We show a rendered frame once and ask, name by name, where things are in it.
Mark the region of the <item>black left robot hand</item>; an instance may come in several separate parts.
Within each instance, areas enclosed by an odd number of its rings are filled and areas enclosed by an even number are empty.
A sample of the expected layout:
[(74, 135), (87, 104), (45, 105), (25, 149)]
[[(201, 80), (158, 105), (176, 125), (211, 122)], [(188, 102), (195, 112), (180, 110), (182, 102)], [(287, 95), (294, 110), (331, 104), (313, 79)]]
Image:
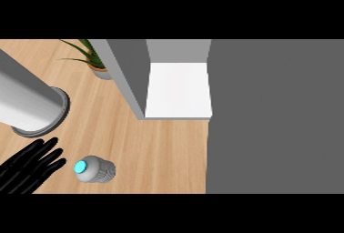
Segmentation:
[(37, 139), (0, 165), (0, 194), (33, 194), (68, 160), (58, 138)]

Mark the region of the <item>clear bottled water, cyan cap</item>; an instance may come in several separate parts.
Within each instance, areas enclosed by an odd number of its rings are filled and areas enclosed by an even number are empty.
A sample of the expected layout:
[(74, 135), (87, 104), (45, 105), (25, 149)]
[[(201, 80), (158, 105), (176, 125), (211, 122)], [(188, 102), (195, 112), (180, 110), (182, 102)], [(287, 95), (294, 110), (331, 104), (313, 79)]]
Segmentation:
[(74, 173), (85, 183), (108, 183), (116, 176), (116, 165), (98, 156), (87, 156), (76, 163)]

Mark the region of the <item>grey open cabinet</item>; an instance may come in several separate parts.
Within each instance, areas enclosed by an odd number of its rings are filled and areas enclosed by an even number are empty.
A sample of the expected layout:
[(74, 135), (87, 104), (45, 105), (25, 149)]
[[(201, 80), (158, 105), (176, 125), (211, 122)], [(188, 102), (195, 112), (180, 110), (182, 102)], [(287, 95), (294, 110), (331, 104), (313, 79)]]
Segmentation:
[(210, 40), (93, 39), (90, 43), (136, 118), (211, 118)]

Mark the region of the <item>dark grey cabinet door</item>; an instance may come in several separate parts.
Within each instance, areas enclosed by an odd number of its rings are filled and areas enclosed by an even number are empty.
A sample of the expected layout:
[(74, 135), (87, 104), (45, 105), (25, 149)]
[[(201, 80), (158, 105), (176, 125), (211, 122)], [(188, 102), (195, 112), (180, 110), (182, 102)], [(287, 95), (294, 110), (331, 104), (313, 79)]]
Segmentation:
[(206, 189), (344, 193), (344, 40), (217, 40)]

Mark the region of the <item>large grey cylindrical appliance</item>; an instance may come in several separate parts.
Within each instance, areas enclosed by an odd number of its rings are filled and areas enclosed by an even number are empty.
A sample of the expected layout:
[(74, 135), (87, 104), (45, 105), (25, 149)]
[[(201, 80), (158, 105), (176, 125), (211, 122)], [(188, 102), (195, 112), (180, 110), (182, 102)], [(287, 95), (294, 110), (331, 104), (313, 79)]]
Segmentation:
[(0, 123), (23, 137), (42, 137), (62, 124), (68, 93), (49, 86), (0, 49)]

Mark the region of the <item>potted green plant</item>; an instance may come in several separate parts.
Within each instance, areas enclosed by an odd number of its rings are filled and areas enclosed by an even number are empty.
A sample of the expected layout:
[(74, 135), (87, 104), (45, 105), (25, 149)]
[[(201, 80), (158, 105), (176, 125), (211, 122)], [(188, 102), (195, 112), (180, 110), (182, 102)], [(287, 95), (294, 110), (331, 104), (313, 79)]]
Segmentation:
[(85, 59), (80, 58), (73, 58), (73, 61), (80, 61), (83, 63), (86, 63), (92, 69), (92, 72), (95, 74), (95, 76), (99, 79), (104, 80), (111, 80), (111, 74), (108, 72), (108, 68), (99, 58), (96, 49), (92, 46), (92, 43), (87, 39), (80, 39), (80, 42), (83, 44), (83, 48), (80, 48), (77, 45), (74, 45), (73, 43), (70, 43), (67, 40), (62, 40), (62, 42), (70, 45), (73, 48), (76, 48), (82, 54), (85, 55)]

